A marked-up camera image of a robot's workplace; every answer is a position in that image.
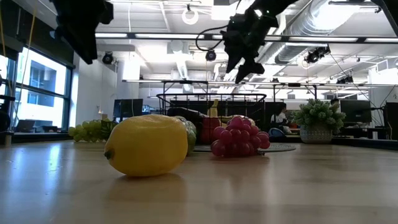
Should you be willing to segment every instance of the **cable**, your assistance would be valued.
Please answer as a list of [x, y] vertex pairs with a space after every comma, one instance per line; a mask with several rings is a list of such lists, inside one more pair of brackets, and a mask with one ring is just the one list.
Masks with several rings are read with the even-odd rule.
[[392, 140], [392, 127], [390, 122], [387, 121], [388, 126], [390, 126], [390, 140]]
[[196, 45], [196, 47], [197, 47], [199, 50], [203, 51], [203, 52], [208, 52], [209, 50], [215, 49], [217, 46], [219, 46], [219, 44], [220, 44], [223, 40], [220, 40], [216, 45], [210, 47], [209, 49], [203, 49], [203, 48], [199, 47], [199, 45], [198, 45], [199, 36], [201, 36], [201, 35], [204, 34], [205, 32], [211, 31], [211, 30], [224, 29], [224, 28], [227, 27], [227, 26], [228, 26], [228, 25], [225, 25], [225, 26], [222, 26], [222, 27], [209, 28], [209, 29], [205, 29], [204, 31], [200, 32], [200, 33], [197, 35], [197, 37], [195, 38], [195, 45]]
[[[344, 73], [344, 75], [348, 76], [347, 73], [343, 70], [343, 68], [339, 65], [339, 63], [336, 61], [336, 59], [334, 58], [334, 56], [333, 56], [331, 53], [330, 53], [330, 56], [331, 56], [331, 57], [333, 58], [333, 60], [336, 62], [337, 66], [338, 66], [338, 67], [340, 68], [340, 70]], [[377, 108], [377, 106], [369, 99], [369, 97], [367, 97], [367, 96], [362, 92], [361, 89], [359, 89], [359, 87], [358, 87], [355, 83], [353, 83], [353, 85], [361, 92], [361, 94], [362, 94], [363, 96], [366, 97], [367, 100], [369, 100], [369, 102], [370, 102], [375, 108]], [[376, 110], [376, 111], [377, 111], [377, 113], [379, 114], [380, 121], [382, 121], [379, 110]]]
[[33, 28], [35, 26], [36, 12], [37, 12], [37, 5], [35, 4], [35, 8], [34, 8], [34, 11], [33, 11], [33, 18], [32, 18], [32, 26], [30, 27], [29, 42], [27, 44], [25, 68], [24, 68], [24, 73], [22, 74], [21, 92], [19, 93], [18, 105], [17, 105], [17, 108], [15, 109], [15, 118], [14, 118], [14, 121], [12, 122], [13, 124], [15, 124], [17, 119], [19, 120], [19, 118], [18, 118], [18, 109], [19, 109], [19, 103], [21, 101], [21, 96], [22, 96], [22, 88], [24, 87], [24, 79], [25, 79], [27, 61], [28, 61], [28, 58], [29, 58], [30, 44], [32, 43], [32, 34], [33, 34]]
[[386, 96], [386, 98], [381, 102], [380, 106], [381, 107], [383, 105], [383, 103], [387, 100], [387, 98], [390, 96], [390, 94], [392, 93], [392, 91], [394, 90], [394, 88], [397, 86], [397, 84], [395, 84], [392, 88], [391, 91], [388, 93], [388, 95]]
[[235, 9], [235, 11], [237, 11], [237, 10], [238, 10], [238, 7], [239, 7], [239, 5], [240, 5], [241, 1], [242, 1], [242, 0], [239, 0], [239, 2], [238, 2], [238, 5], [236, 5], [236, 9]]

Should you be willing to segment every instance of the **fluorescent light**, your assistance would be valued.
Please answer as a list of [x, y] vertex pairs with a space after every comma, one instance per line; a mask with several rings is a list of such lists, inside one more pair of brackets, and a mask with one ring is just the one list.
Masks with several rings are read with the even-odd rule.
[[221, 40], [223, 38], [222, 35], [213, 35], [213, 39]]
[[313, 44], [313, 43], [286, 43], [286, 46], [295, 46], [295, 47], [327, 47], [328, 44]]
[[393, 43], [398, 43], [398, 38], [367, 38], [365, 42], [393, 42]]
[[133, 82], [133, 83], [161, 83], [162, 80], [122, 80], [123, 82]]
[[276, 40], [281, 40], [281, 37], [276, 37], [276, 36], [266, 36], [265, 41], [276, 41]]
[[262, 12], [258, 9], [254, 10], [254, 12], [257, 14], [258, 17], [262, 16]]
[[235, 85], [235, 82], [222, 82], [222, 81], [210, 81], [209, 84], [228, 84], [228, 85]]
[[127, 38], [127, 34], [121, 33], [96, 33], [97, 38]]
[[291, 37], [291, 41], [319, 41], [319, 42], [356, 42], [358, 38], [354, 37]]
[[[196, 34], [136, 34], [136, 38], [148, 39], [196, 39]], [[204, 39], [204, 35], [199, 35], [198, 39]]]

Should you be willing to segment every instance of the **green succulent plant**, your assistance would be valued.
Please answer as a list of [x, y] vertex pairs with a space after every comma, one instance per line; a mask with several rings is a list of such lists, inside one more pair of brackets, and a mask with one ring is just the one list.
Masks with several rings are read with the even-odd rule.
[[293, 122], [307, 127], [325, 124], [330, 130], [338, 132], [344, 126], [346, 117], [344, 113], [337, 112], [338, 108], [339, 104], [330, 106], [329, 102], [310, 99], [294, 113]]

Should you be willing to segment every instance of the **security camera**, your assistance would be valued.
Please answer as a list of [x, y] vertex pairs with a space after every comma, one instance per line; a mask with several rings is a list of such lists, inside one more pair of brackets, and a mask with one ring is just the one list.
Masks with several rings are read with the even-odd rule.
[[112, 65], [116, 62], [116, 59], [113, 57], [113, 52], [105, 52], [104, 57], [102, 58], [102, 62], [105, 65]]
[[212, 62], [212, 61], [216, 60], [216, 57], [217, 57], [217, 55], [216, 55], [216, 52], [214, 50], [207, 51], [207, 53], [206, 53], [206, 61]]

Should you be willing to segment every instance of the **yellow lemon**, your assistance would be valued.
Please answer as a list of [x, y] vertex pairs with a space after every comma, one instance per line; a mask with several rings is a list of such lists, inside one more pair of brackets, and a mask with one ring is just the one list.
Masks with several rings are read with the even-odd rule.
[[176, 168], [187, 148], [187, 132], [179, 119], [145, 115], [116, 125], [106, 142], [105, 156], [123, 174], [148, 177]]

